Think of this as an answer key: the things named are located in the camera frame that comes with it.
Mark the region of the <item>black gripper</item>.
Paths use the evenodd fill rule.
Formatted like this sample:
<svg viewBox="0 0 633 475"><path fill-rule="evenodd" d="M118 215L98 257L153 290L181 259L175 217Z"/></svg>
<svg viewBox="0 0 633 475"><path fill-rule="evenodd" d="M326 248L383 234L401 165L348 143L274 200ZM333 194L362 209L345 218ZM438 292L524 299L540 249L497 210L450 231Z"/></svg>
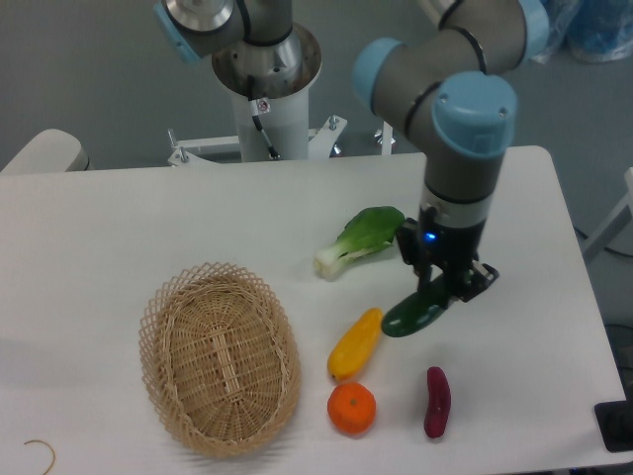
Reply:
<svg viewBox="0 0 633 475"><path fill-rule="evenodd" d="M432 266L442 270L447 292L466 303L487 291L498 279L498 271L476 260L486 221L467 228L450 228L439 223L438 212L420 210L418 221L405 220L396 232L406 265L417 277L418 292L429 286Z"/></svg>

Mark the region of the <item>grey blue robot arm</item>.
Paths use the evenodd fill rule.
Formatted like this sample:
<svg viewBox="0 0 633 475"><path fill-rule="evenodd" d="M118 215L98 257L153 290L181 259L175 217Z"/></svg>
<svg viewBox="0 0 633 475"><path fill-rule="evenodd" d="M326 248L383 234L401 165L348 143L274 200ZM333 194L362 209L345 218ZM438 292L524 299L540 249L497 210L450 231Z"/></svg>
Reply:
<svg viewBox="0 0 633 475"><path fill-rule="evenodd" d="M236 95L243 159L307 156L308 108L289 114L282 103L306 93L321 56L290 2L160 1L154 13L180 57L210 58ZM425 44L378 39L358 55L357 97L426 157L418 217L397 233L419 291L433 268L462 301L496 280L478 247L514 135L517 99L503 75L538 54L548 35L538 1L454 1Z"/></svg>

